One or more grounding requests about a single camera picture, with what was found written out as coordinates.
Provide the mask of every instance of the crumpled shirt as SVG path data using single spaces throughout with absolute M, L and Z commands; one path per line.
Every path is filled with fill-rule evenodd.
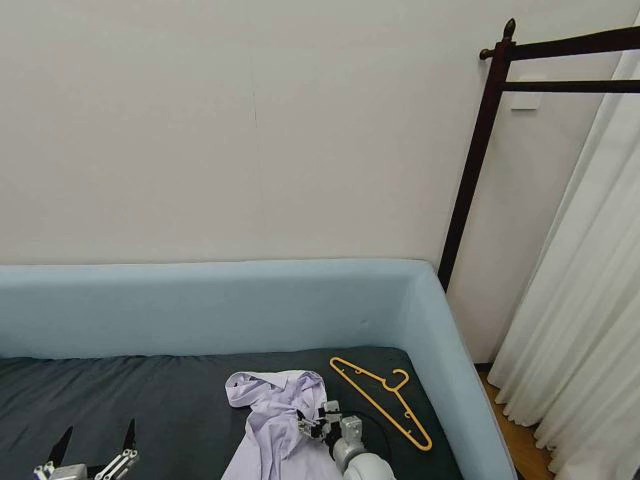
M 229 405 L 251 407 L 222 480 L 341 480 L 328 447 L 298 431 L 296 410 L 315 419 L 327 400 L 315 372 L 238 372 L 225 383 Z

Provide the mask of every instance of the white curtain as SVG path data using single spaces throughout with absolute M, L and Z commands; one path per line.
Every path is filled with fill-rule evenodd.
M 624 53 L 614 78 L 640 78 Z M 640 95 L 607 95 L 489 381 L 561 480 L 640 465 Z

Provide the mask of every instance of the clothes hanger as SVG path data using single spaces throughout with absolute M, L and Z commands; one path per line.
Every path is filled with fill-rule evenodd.
M 422 436 L 427 441 L 427 443 L 426 444 L 422 444 L 418 440 L 416 440 L 411 435 L 411 430 L 407 430 L 402 425 L 400 425 L 384 408 L 382 408 L 378 404 L 378 402 L 376 402 L 373 398 L 371 398 L 371 396 L 367 392 L 365 392 L 356 382 L 354 382 L 351 378 L 349 378 L 349 376 L 344 372 L 344 368 L 341 368 L 338 364 L 343 364 L 343 365 L 346 365 L 348 367 L 353 368 L 355 373 L 356 373 L 356 375 L 364 374 L 364 375 L 367 375 L 368 377 L 373 378 L 374 380 L 380 382 L 385 390 L 395 394 L 395 396 L 398 398 L 398 400 L 400 400 L 400 403 L 404 407 L 404 416 L 405 416 L 405 418 L 409 418 L 409 419 L 411 419 L 413 421 L 415 426 L 418 427 L 418 430 L 420 430 L 420 433 L 422 433 Z M 348 362 L 347 360 L 344 360 L 344 359 L 342 359 L 340 357 L 331 358 L 331 360 L 329 360 L 329 365 L 331 365 L 331 367 L 336 372 L 338 372 L 342 376 L 342 378 L 344 378 L 347 382 L 349 382 L 353 388 L 355 388 L 358 392 L 360 392 L 360 394 L 364 398 L 366 398 L 369 401 L 369 403 L 371 403 L 374 407 L 376 407 L 378 409 L 378 411 L 382 415 L 384 415 L 386 417 L 386 419 L 389 420 L 398 430 L 400 430 L 400 433 L 402 433 L 405 437 L 407 437 L 407 439 L 411 443 L 413 443 L 418 450 L 421 450 L 423 452 L 428 452 L 429 450 L 431 450 L 431 446 L 432 446 L 431 437 L 429 437 L 429 435 L 425 431 L 424 427 L 422 426 L 420 421 L 417 419 L 417 417 L 415 416 L 415 414 L 411 410 L 411 407 L 409 407 L 409 405 L 407 405 L 407 402 L 404 400 L 404 398 L 402 398 L 402 395 L 400 394 L 400 389 L 402 387 L 404 387 L 405 384 L 409 381 L 409 374 L 407 372 L 405 372 L 401 368 L 394 369 L 393 373 L 399 373 L 404 378 L 395 387 L 389 387 L 389 385 L 387 385 L 387 381 L 384 378 L 379 377 L 378 375 L 376 375 L 374 373 L 371 373 L 371 372 L 369 372 L 369 371 L 365 370 L 364 368 L 361 368 L 361 367 L 359 367 L 357 365 L 354 365 L 353 363 Z

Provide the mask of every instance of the wooden floor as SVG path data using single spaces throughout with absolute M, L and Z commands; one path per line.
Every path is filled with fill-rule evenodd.
M 502 414 L 504 406 L 496 405 L 494 402 L 498 389 L 487 383 L 486 372 L 479 372 L 479 375 L 491 400 L 493 412 L 509 447 L 513 463 L 520 474 L 525 480 L 552 480 L 553 474 L 547 470 L 547 465 L 551 461 L 549 452 L 535 447 L 532 428 L 521 427 L 507 420 L 507 417 Z

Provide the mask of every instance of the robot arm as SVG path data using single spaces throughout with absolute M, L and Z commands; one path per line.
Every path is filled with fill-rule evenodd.
M 73 427 L 69 427 L 58 443 L 53 446 L 47 463 L 33 469 L 34 480 L 121 480 L 138 461 L 138 451 L 135 448 L 135 425 L 135 420 L 132 419 L 122 452 L 116 455 L 108 465 L 88 468 L 84 463 L 60 466 L 73 433 Z
M 344 480 L 395 480 L 389 464 L 365 449 L 360 418 L 343 418 L 336 400 L 323 403 L 318 413 L 318 420 L 309 420 L 298 411 L 298 429 L 329 446 Z

